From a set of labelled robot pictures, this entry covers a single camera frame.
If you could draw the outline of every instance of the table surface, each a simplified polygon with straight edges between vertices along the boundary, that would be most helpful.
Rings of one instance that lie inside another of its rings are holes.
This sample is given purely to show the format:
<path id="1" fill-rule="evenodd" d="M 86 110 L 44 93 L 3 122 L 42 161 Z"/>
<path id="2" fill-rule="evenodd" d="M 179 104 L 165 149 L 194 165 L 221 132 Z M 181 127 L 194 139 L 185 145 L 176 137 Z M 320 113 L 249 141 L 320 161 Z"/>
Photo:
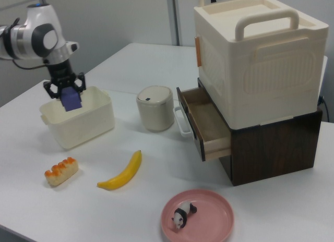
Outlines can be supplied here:
<path id="1" fill-rule="evenodd" d="M 163 207 L 174 195 L 209 189 L 231 204 L 228 241 L 332 241 L 334 124 L 322 123 L 314 168 L 233 187 L 218 160 L 202 162 L 177 124 L 164 132 L 142 126 L 136 94 L 154 84 L 197 87 L 195 49 L 130 44 L 87 73 L 106 90 L 115 128 L 65 151 L 40 118 L 50 101 L 42 83 L 0 108 L 0 227 L 31 241 L 167 241 Z M 132 153 L 142 165 L 124 187 L 96 183 L 117 175 Z M 68 156 L 79 171 L 51 188 L 44 172 Z"/>

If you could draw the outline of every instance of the black cable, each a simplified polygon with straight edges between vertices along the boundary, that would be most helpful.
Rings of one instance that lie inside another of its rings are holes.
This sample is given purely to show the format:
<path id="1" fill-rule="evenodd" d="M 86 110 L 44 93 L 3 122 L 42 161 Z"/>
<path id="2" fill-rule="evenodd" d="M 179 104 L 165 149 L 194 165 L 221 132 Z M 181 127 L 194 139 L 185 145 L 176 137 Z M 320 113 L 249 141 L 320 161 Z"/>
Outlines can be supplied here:
<path id="1" fill-rule="evenodd" d="M 325 100 L 323 99 L 323 102 L 325 104 L 325 108 L 326 108 L 326 112 L 327 112 L 327 122 L 329 122 L 329 114 L 328 114 L 328 108 L 327 108 L 327 104 L 325 102 Z"/>
<path id="2" fill-rule="evenodd" d="M 14 20 L 13 24 L 11 24 L 11 26 L 9 27 L 8 31 L 10 31 L 14 26 L 16 26 L 17 23 L 18 23 L 19 21 L 20 21 L 20 18 L 16 18 L 16 19 Z"/>
<path id="3" fill-rule="evenodd" d="M 34 70 L 34 69 L 38 69 L 38 68 L 42 68 L 42 67 L 46 67 L 46 65 L 35 66 L 35 67 L 22 67 L 22 66 L 18 65 L 18 64 L 15 62 L 15 60 L 12 59 L 12 61 L 13 61 L 14 65 L 16 65 L 18 68 L 21 68 L 21 69 L 23 69 L 23 70 Z"/>
<path id="4" fill-rule="evenodd" d="M 324 100 L 324 96 L 319 96 L 318 98 L 318 106 L 321 105 L 322 103 L 324 103 L 325 108 L 326 108 L 326 113 L 327 113 L 327 121 L 329 122 L 329 113 L 328 113 L 328 108 L 327 108 L 327 104 Z"/>

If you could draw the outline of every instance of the banana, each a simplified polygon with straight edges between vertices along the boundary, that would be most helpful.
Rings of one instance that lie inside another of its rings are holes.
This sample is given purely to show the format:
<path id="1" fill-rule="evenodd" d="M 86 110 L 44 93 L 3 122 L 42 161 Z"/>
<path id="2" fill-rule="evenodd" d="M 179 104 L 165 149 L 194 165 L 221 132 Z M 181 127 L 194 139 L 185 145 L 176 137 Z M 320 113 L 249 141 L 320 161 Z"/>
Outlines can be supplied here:
<path id="1" fill-rule="evenodd" d="M 120 188 L 121 186 L 124 186 L 137 173 L 140 164 L 141 164 L 141 151 L 139 150 L 132 155 L 130 162 L 120 174 L 107 181 L 98 182 L 98 187 L 104 188 L 106 190 L 114 190 Z"/>

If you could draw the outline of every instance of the panda figurine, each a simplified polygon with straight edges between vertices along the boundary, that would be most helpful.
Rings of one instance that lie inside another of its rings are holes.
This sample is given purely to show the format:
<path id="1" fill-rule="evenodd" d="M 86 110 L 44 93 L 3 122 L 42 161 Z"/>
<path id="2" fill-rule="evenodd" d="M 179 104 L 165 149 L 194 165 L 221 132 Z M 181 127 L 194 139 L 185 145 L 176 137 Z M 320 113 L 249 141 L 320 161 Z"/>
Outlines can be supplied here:
<path id="1" fill-rule="evenodd" d="M 197 208 L 189 201 L 184 201 L 174 212 L 174 217 L 172 220 L 176 225 L 177 229 L 183 228 L 187 224 L 187 215 L 191 213 L 196 213 Z"/>

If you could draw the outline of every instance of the toy bread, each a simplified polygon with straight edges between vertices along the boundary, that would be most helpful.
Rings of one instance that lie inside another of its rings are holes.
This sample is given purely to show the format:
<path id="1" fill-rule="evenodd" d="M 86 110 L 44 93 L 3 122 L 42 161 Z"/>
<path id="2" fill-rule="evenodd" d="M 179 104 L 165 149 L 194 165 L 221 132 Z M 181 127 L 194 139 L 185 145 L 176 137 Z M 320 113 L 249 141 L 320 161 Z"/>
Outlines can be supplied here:
<path id="1" fill-rule="evenodd" d="M 44 176 L 51 186 L 57 186 L 71 178 L 78 170 L 78 162 L 75 159 L 68 157 L 66 160 L 52 166 L 51 171 L 47 170 L 44 173 Z"/>

